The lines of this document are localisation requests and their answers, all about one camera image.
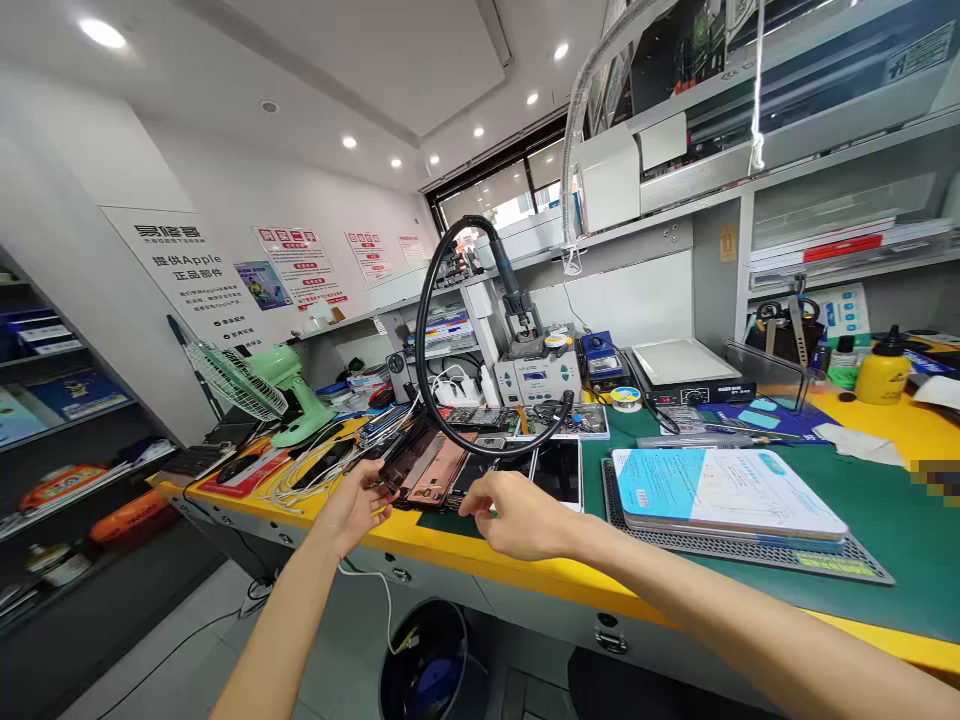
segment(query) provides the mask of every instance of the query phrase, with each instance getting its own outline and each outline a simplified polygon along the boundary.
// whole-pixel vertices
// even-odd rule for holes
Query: yellow table edge
[[[960,443],[951,443],[948,439],[950,434],[958,434],[957,428],[907,396],[901,399],[899,405],[884,408],[860,402],[840,403],[833,396],[817,397],[814,402],[847,427],[892,440],[911,469],[915,469],[921,459],[960,459],[956,454]],[[266,442],[266,439],[259,441],[249,451],[258,450]],[[247,513],[301,528],[310,527],[313,518],[323,507],[325,498],[325,495],[310,498],[297,506],[303,513],[294,514],[257,497],[229,498],[197,490],[197,485],[187,491],[188,497],[203,499],[232,512]],[[181,493],[180,488],[167,483],[156,484],[156,487],[164,494]],[[513,560],[495,552],[483,540],[421,527],[417,525],[419,518],[419,512],[397,511],[389,522],[373,530],[364,539],[364,545],[644,622],[677,627],[622,585],[585,565],[571,560],[535,563]],[[906,662],[960,678],[960,644],[803,608],[801,610]]]

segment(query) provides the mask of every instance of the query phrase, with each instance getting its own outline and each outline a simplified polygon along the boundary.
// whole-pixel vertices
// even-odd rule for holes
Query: window frame
[[[457,193],[462,192],[479,182],[483,182],[490,176],[495,175],[499,171],[517,163],[520,160],[523,161],[524,173],[527,179],[527,191],[530,193],[530,202],[533,205],[533,212],[535,215],[538,215],[545,211],[547,209],[546,207],[541,207],[538,205],[536,193],[540,190],[543,190],[543,188],[549,187],[557,181],[553,180],[543,187],[534,187],[533,176],[530,172],[530,162],[528,161],[528,158],[530,155],[533,155],[539,150],[552,145],[557,140],[562,140],[564,136],[564,130],[566,129],[566,124],[567,117],[564,114],[547,123],[536,132],[531,133],[530,135],[521,138],[517,142],[504,148],[496,155],[484,160],[481,163],[478,163],[475,167],[461,173],[457,177],[445,182],[443,185],[424,193],[424,197],[427,200],[427,205],[430,208],[430,214],[433,217],[434,225],[436,225],[437,232],[440,233],[441,237],[449,229],[444,221],[443,212],[440,209],[440,204],[444,200],[453,197]]]

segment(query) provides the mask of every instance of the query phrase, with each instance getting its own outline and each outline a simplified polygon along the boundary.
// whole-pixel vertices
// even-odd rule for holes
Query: cloth
[[[884,465],[899,465],[906,467],[896,446],[884,438],[868,435],[859,430],[851,430],[842,425],[824,423],[817,425],[813,431],[824,440],[829,440],[837,446],[839,455],[852,455],[861,460],[883,463]]]
[[[913,399],[960,410],[960,381],[934,375],[917,389]]]

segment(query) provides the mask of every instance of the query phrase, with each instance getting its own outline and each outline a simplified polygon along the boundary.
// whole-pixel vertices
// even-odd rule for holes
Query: orange bag
[[[90,530],[90,539],[109,545],[124,540],[125,536],[135,535],[138,541],[142,541],[147,538],[141,535],[152,537],[177,517],[179,513],[163,496],[156,490],[150,490],[94,525]]]

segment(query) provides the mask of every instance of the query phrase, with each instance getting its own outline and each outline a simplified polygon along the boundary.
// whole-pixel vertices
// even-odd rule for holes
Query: rose gold phone
[[[477,433],[463,433],[463,438],[473,442],[477,439]],[[447,498],[447,491],[453,485],[453,481],[456,480],[457,473],[460,472],[460,467],[466,457],[466,450],[449,438],[445,439],[437,457],[430,463],[417,484],[414,485],[413,490],[407,495],[407,502],[420,507],[443,507],[443,501]]]
[[[407,476],[403,479],[402,484],[398,490],[400,494],[400,499],[407,498],[410,493],[413,491],[414,486],[417,484],[417,481],[423,477],[423,473],[427,471],[427,468],[430,467],[430,464],[436,459],[437,453],[440,452],[440,448],[443,447],[443,444],[446,442],[446,438],[440,434],[439,431],[431,430],[431,438],[426,447],[412,447],[408,452],[421,454],[413,462],[413,466],[410,468],[410,471],[407,473]]]

